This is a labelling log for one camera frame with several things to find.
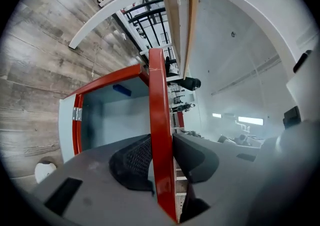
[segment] wooden wall panel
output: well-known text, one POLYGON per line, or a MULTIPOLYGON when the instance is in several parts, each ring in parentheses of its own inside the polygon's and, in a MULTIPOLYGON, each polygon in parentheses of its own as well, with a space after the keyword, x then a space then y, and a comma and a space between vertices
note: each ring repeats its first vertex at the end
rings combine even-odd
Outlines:
POLYGON ((1 43, 0 154, 18 186, 30 191, 43 157, 62 164, 59 99, 110 72, 136 64, 138 50, 108 18, 72 50, 70 40, 100 7, 97 0, 21 0, 1 43))

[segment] blue object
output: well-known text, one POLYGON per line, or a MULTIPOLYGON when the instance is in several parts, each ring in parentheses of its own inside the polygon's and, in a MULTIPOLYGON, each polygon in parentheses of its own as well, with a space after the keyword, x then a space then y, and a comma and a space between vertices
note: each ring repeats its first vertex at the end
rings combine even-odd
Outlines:
POLYGON ((131 96, 131 93, 132 93, 131 90, 123 87, 120 84, 114 84, 112 87, 113 87, 113 90, 115 90, 121 94, 124 94, 125 96, 129 96, 129 97, 131 96))

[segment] black metal railing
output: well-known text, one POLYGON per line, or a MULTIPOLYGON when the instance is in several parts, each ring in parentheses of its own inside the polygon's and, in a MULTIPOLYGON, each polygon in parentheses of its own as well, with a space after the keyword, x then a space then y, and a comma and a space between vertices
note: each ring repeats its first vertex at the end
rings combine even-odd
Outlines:
MULTIPOLYGON (((133 24, 136 31, 139 35, 146 39, 148 44, 147 48, 153 48, 152 42, 150 41, 150 37, 147 35, 145 28, 151 27, 153 35, 155 37, 156 43, 158 46, 168 45, 171 43, 168 32, 165 29, 164 18, 167 14, 165 7, 160 7, 156 9, 152 9, 152 5, 162 3, 164 0, 143 0, 141 4, 138 4, 129 10, 122 10, 122 13, 127 17, 128 23, 133 24), (135 10, 145 8, 146 11, 135 16, 132 13, 135 10), (143 26, 142 22, 148 21, 149 25, 143 26), (157 33, 154 25, 161 24, 162 32, 157 33)), ((175 54, 173 53, 172 47, 167 47, 163 49, 164 58, 170 65, 178 69, 177 60, 175 54)))
MULTIPOLYGON (((131 35, 131 33, 127 30, 127 28, 125 27, 125 25, 123 24, 123 22, 119 19, 119 17, 114 13, 112 15, 113 19, 116 21, 116 23, 120 26, 120 28, 124 31, 124 33, 126 34, 126 36, 132 41, 132 43, 134 44, 134 46, 138 49, 139 52, 142 52, 140 46, 138 45, 138 43, 136 42, 136 40, 134 39, 134 37, 131 35)), ((149 65, 149 59, 146 57, 145 54, 141 55, 141 59, 143 60, 143 62, 146 65, 149 65)))

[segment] white ball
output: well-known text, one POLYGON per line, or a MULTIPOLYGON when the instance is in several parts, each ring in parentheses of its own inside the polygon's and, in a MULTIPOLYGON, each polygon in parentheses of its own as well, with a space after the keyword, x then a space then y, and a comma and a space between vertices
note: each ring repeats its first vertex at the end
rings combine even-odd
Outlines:
POLYGON ((57 167, 53 163, 38 163, 34 169, 34 176, 37 183, 42 182, 48 175, 50 175, 57 167))

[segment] wood plank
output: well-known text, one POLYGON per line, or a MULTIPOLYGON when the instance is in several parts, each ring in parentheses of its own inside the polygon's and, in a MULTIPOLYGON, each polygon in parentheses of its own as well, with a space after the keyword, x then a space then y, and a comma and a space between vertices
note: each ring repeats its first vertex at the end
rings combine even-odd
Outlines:
POLYGON ((180 47, 180 19, 178 0, 163 0, 168 19, 171 42, 175 46, 177 62, 181 61, 180 47))
POLYGON ((12 61, 6 60, 3 56, 3 54, 0 54, 0 79, 6 80, 11 68, 12 61))
POLYGON ((1 158, 11 177, 34 174, 43 157, 51 157, 56 166, 62 165, 57 122, 28 131, 0 131, 1 158))
MULTIPOLYGON (((114 32, 117 31, 117 35, 115 35, 114 33, 108 33, 105 37, 104 40, 101 40, 100 45, 96 42, 93 43, 93 45, 91 44, 90 46, 90 50, 87 51, 83 51, 81 50, 81 48, 77 48, 76 51, 73 51, 71 49, 69 49, 67 47, 68 43, 65 40, 62 40, 61 42, 64 42, 64 44, 61 44, 60 41, 56 42, 55 40, 53 40, 50 38, 46 39, 46 42, 43 42, 43 31, 40 29, 34 29, 34 25, 35 22, 31 21, 31 22, 21 22, 19 24, 19 26, 17 26, 15 28, 15 32, 10 32, 15 38, 18 38, 20 40, 22 40, 23 42, 27 42, 28 44, 30 44, 31 46, 37 47, 41 49, 41 52, 52 55, 54 57, 59 57, 59 64, 62 65, 64 62, 70 62, 70 63, 74 63, 77 62, 78 66, 80 67, 80 72, 83 70, 87 70, 87 77, 91 78, 91 76, 89 75, 89 72, 92 72, 92 62, 94 62, 96 60, 97 57, 97 50, 98 47, 100 47, 100 50, 108 50, 110 51, 111 57, 115 58, 116 55, 116 63, 118 63, 119 61, 121 61, 122 63, 119 65, 116 65, 116 69, 114 70, 118 70, 121 68, 124 68, 126 66, 130 66, 132 63, 130 60, 130 57, 134 57, 138 50, 136 48, 132 48, 131 49, 124 49, 125 46, 123 46, 120 41, 119 41, 119 35, 120 32, 117 31, 115 28, 113 28, 114 32), (29 31, 30 29, 32 30, 32 33, 34 33, 34 35, 30 36, 29 35, 29 31), (52 54, 52 51, 54 50, 59 50, 59 53, 55 53, 52 54)), ((40 67, 44 67, 45 69, 49 69, 48 68, 48 64, 45 63, 44 65, 41 64, 39 65, 40 67)), ((104 65, 101 65, 103 67, 105 67, 108 71, 100 71, 97 72, 100 76, 103 76, 105 74, 107 74, 108 72, 111 72, 113 70, 110 70, 113 66, 110 65, 109 63, 106 63, 104 65)), ((76 70, 73 70, 72 72, 70 72, 70 70, 68 68, 66 68, 66 73, 65 75, 75 78, 74 75, 70 75, 70 73, 76 73, 76 70)), ((64 74, 64 71, 62 70, 57 70, 58 73, 60 74, 64 74)), ((80 79, 83 82, 88 82, 89 79, 83 79, 83 77, 80 79)))
POLYGON ((0 131, 37 131, 57 123, 58 113, 29 112, 0 108, 0 131))
POLYGON ((16 111, 57 113, 66 95, 0 79, 0 108, 16 111))
POLYGON ((13 62, 7 80, 29 87, 66 95, 86 84, 85 82, 54 73, 50 70, 26 64, 23 61, 13 62))
POLYGON ((70 53, 71 56, 69 57, 64 56, 63 50, 56 50, 57 48, 54 48, 52 52, 48 52, 43 50, 41 45, 32 45, 18 37, 7 35, 4 41, 4 56, 6 56, 6 60, 23 61, 78 81, 90 82, 94 63, 80 56, 77 57, 76 54, 72 53, 70 53))
POLYGON ((90 43, 90 48, 86 48, 85 50, 69 49, 69 42, 54 36, 53 32, 55 30, 52 30, 54 27, 48 27, 47 21, 43 23, 45 27, 42 27, 37 25, 34 21, 30 21, 32 19, 33 17, 30 17, 28 20, 20 22, 15 26, 15 28, 10 29, 8 34, 27 44, 39 48, 41 52, 46 52, 50 55, 60 57, 71 62, 79 60, 83 63, 84 67, 90 68, 92 66, 91 63, 95 60, 94 51, 97 44, 96 42, 92 41, 90 43))
POLYGON ((32 192, 33 189, 37 186, 36 177, 34 174, 23 177, 11 178, 10 180, 17 188, 23 189, 29 193, 32 192))
MULTIPOLYGON (((46 33, 49 37, 57 40, 65 46, 69 45, 70 40, 83 25, 83 22, 73 17, 72 13, 66 8, 61 6, 56 0, 47 0, 50 3, 45 3, 39 12, 31 11, 30 15, 24 19, 27 24, 33 25, 38 28, 41 33, 46 33)), ((97 43, 97 40, 102 38, 105 33, 109 32, 107 26, 103 29, 103 33, 99 35, 96 32, 92 32, 83 41, 83 44, 73 52, 88 58, 93 61, 94 54, 92 54, 93 44, 97 43)))
POLYGON ((122 59, 119 53, 111 46, 101 46, 97 51, 96 64, 105 67, 107 70, 122 69, 129 66, 129 63, 122 59))
POLYGON ((187 70, 189 65, 189 60, 192 52, 192 46, 195 39, 195 30, 196 30, 196 19, 197 19, 197 7, 199 0, 190 0, 189 3, 189 31, 188 31, 188 44, 187 44, 187 54, 185 60, 185 67, 183 73, 183 79, 186 79, 187 70))
POLYGON ((29 7, 19 2, 8 21, 8 28, 12 28, 22 22, 24 19, 27 19, 31 13, 32 10, 29 7))

